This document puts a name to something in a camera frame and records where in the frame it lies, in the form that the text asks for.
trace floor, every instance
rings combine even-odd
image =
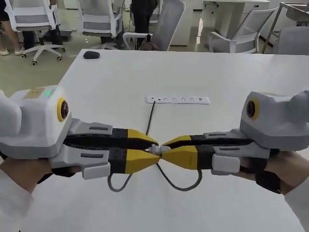
[[[212,12],[215,10],[214,6],[207,6],[203,12],[194,12],[189,45],[172,46],[170,50],[207,52],[204,47],[205,35],[213,27],[214,17]],[[33,67],[31,66],[31,55],[26,59],[16,57],[13,54],[0,57],[0,89],[7,96],[21,89],[58,84],[79,51],[82,48],[91,48],[99,43],[99,38],[83,36],[76,32],[78,12],[77,10],[64,9],[62,0],[59,1],[58,15],[62,28],[74,31],[72,39],[64,44],[67,52],[63,54],[63,60],[59,62],[56,56],[43,53],[39,57],[38,65]],[[126,31],[134,30],[128,12],[124,13],[124,24]],[[5,36],[1,37],[1,41],[12,51],[12,45]]]

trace chair armrest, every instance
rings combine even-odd
[[[50,6],[50,10],[51,10],[52,12],[54,12],[56,9],[57,9],[57,5],[51,5],[51,6]]]
[[[124,39],[125,45],[127,47],[127,49],[130,49],[129,43],[128,43],[128,39],[129,38],[145,38],[147,35],[151,35],[149,33],[134,33],[134,32],[125,32],[122,36],[122,38]]]
[[[118,14],[115,20],[118,21],[121,17],[122,17],[122,14]]]
[[[211,32],[208,33],[208,43],[209,43],[209,51],[210,52],[214,52],[213,51],[213,46],[212,46],[212,39],[214,37],[217,38],[217,39],[221,39],[221,40],[227,41],[229,43],[233,41],[233,40],[229,40],[229,39],[223,37],[222,35],[220,35],[217,32],[211,31]]]
[[[215,32],[215,31],[211,31],[211,32],[209,33],[209,36],[210,36],[211,38],[216,37],[216,38],[218,38],[218,39],[222,39],[222,40],[225,40],[225,41],[231,41],[231,40],[227,39],[226,37],[220,35],[219,33]]]

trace white power strip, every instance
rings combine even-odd
[[[208,97],[168,97],[168,96],[147,96],[147,103],[167,103],[167,104],[210,104]]]

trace hand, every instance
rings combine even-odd
[[[52,168],[47,159],[12,159],[6,158],[0,164],[2,169],[20,187],[32,193],[37,182],[48,173]],[[80,172],[80,167],[71,167],[72,173]]]
[[[249,160],[243,159],[241,166],[248,167]],[[293,151],[282,151],[277,156],[270,158],[265,171],[275,173],[281,180],[283,195],[300,185],[309,176],[309,160]],[[254,174],[239,172],[236,176],[255,180]]]

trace computer mouse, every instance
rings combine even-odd
[[[85,59],[98,59],[100,57],[99,52],[94,52],[94,51],[86,51],[84,53],[84,58]]]

